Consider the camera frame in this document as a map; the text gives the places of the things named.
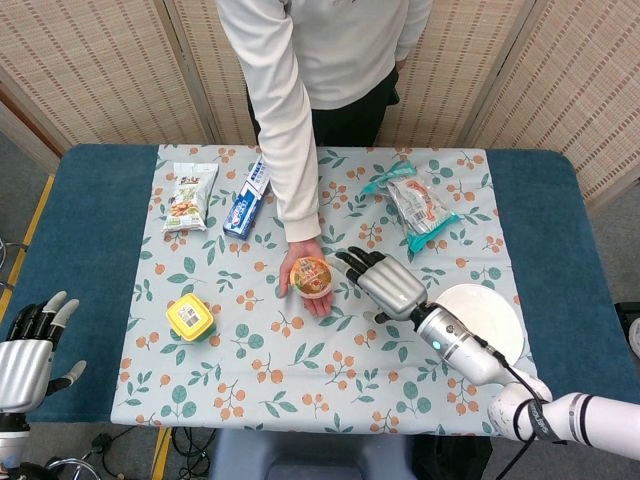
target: yellow lid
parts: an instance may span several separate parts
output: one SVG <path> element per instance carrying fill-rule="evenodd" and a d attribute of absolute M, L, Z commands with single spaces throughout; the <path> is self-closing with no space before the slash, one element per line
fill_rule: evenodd
<path fill-rule="evenodd" d="M 171 305 L 167 319 L 178 335 L 192 342 L 213 325 L 213 315 L 193 293 Z"/>

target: plastic bag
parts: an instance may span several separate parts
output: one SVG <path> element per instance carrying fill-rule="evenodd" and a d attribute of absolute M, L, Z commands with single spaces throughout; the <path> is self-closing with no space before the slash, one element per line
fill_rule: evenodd
<path fill-rule="evenodd" d="M 175 187 L 163 232 L 206 230 L 209 195 L 218 174 L 215 163 L 174 163 Z"/>
<path fill-rule="evenodd" d="M 367 185 L 362 193 L 386 195 L 398 210 L 409 250 L 417 253 L 449 223 L 460 219 L 427 186 L 411 164 L 400 164 Z"/>

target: robotic arm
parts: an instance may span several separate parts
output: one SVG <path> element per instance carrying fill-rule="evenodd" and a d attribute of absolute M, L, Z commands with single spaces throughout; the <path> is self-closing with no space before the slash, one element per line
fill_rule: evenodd
<path fill-rule="evenodd" d="M 0 343 L 0 479 L 18 470 L 29 437 L 26 414 L 45 396 L 71 386 L 85 369 L 82 360 L 50 380 L 58 341 L 79 304 L 65 303 L 66 297 L 59 292 L 48 302 L 23 308 Z"/>
<path fill-rule="evenodd" d="M 539 379 L 510 366 L 444 307 L 428 303 L 425 287 L 400 262 L 350 247 L 332 262 L 382 309 L 376 322 L 411 321 L 415 332 L 451 367 L 476 385 L 505 388 L 489 406 L 494 428 L 512 440 L 570 440 L 640 460 L 640 405 L 584 393 L 552 401 Z"/>

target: black pants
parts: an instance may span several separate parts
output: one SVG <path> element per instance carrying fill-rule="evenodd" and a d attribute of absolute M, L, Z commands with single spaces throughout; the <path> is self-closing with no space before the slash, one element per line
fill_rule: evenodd
<path fill-rule="evenodd" d="M 316 145 L 331 147 L 370 147 L 376 140 L 387 105 L 397 103 L 395 86 L 398 72 L 394 68 L 364 97 L 335 110 L 312 110 L 313 134 Z M 247 93 L 249 115 L 258 138 L 260 124 Z"/>

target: sleeve cuff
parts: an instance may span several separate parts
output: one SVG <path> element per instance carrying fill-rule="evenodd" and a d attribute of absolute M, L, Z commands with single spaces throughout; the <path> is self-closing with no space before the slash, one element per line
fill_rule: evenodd
<path fill-rule="evenodd" d="M 289 220 L 282 223 L 287 242 L 302 242 L 320 235 L 320 222 L 317 213 L 300 220 Z"/>
<path fill-rule="evenodd" d="M 396 62 L 406 59 L 409 56 L 409 52 L 411 52 L 411 47 L 398 46 L 395 53 Z"/>

